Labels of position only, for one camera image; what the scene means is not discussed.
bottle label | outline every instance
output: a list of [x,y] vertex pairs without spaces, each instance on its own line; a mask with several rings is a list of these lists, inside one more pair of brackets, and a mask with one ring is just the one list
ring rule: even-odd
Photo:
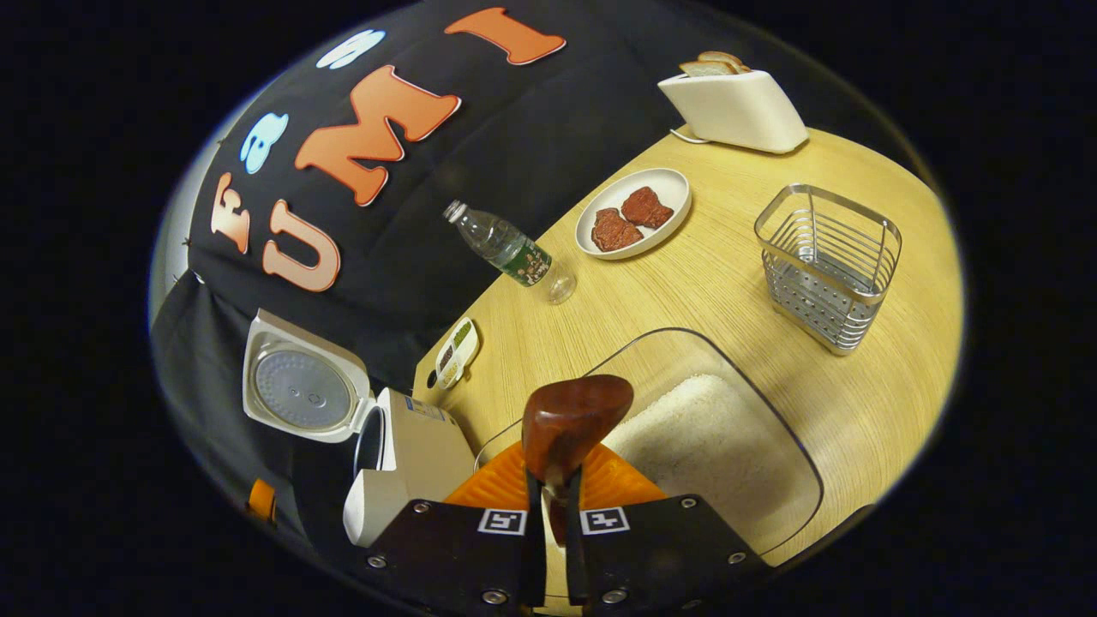
[[550,266],[552,266],[552,257],[543,248],[533,244],[533,240],[525,238],[525,244],[522,245],[518,255],[499,269],[523,285],[531,287],[544,278]]

plate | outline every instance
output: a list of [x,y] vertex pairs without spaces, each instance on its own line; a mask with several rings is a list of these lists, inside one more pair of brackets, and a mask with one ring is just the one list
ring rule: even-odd
[[[590,232],[595,228],[596,213],[607,207],[620,210],[624,200],[642,187],[651,187],[659,197],[659,203],[674,210],[675,213],[658,229],[637,225],[636,228],[644,236],[637,243],[617,250],[603,251],[599,249],[595,240],[590,239]],[[667,239],[686,220],[686,213],[689,212],[692,201],[689,180],[680,172],[665,168],[637,171],[606,187],[602,192],[590,200],[586,210],[579,215],[579,222],[575,225],[575,243],[584,253],[599,259],[624,259],[638,255]]]

white plate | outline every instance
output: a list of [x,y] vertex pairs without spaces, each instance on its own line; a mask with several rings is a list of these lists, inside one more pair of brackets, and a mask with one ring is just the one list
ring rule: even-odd
[[[624,200],[629,199],[629,195],[633,191],[642,187],[651,187],[655,191],[655,194],[659,195],[659,203],[674,210],[675,213],[658,229],[637,225],[636,228],[644,236],[644,239],[637,243],[609,251],[598,248],[595,240],[590,239],[590,232],[595,228],[596,213],[607,207],[615,207],[620,212]],[[693,199],[689,191],[689,180],[678,171],[674,169],[645,169],[637,171],[606,187],[602,192],[590,200],[587,209],[579,215],[579,222],[575,225],[575,243],[579,245],[579,248],[584,253],[599,259],[624,259],[625,257],[638,255],[667,239],[678,228],[678,225],[681,225],[682,221],[686,220],[686,213],[689,212],[692,201]]]

bread slice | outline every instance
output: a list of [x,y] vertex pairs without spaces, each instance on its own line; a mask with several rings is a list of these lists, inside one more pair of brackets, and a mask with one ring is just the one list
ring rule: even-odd
[[709,77],[712,75],[736,75],[735,69],[727,63],[720,61],[697,61],[682,63],[678,65],[682,72],[690,77]]
[[750,72],[750,67],[743,64],[743,60],[723,52],[704,52],[700,54],[697,59],[702,61],[726,63],[732,67],[732,70],[734,70],[736,75]]

orange letter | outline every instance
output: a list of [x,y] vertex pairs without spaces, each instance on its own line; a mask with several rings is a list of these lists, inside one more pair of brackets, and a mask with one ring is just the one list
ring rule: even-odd
[[461,106],[461,99],[439,97],[396,77],[386,65],[350,91],[358,124],[317,128],[297,150],[297,169],[315,166],[354,191],[354,202],[369,205],[388,180],[384,167],[369,169],[351,159],[400,160],[404,148],[389,121],[404,127],[409,142],[420,142]]
[[217,192],[213,195],[213,215],[210,216],[210,231],[220,232],[236,243],[236,248],[240,253],[248,251],[248,228],[251,226],[251,214],[247,210],[241,210],[239,214],[235,211],[240,207],[240,193],[228,188],[233,181],[233,175],[226,171],[217,180]]
[[312,268],[283,255],[278,243],[267,240],[263,247],[263,272],[278,274],[308,291],[321,292],[336,282],[339,273],[339,247],[327,234],[290,214],[285,200],[278,200],[271,211],[271,232],[285,232],[316,250],[319,259]]
[[495,43],[507,53],[507,61],[512,65],[528,65],[567,44],[561,36],[547,36],[514,21],[502,13],[506,9],[484,9],[451,23],[446,34],[467,32],[485,41]]

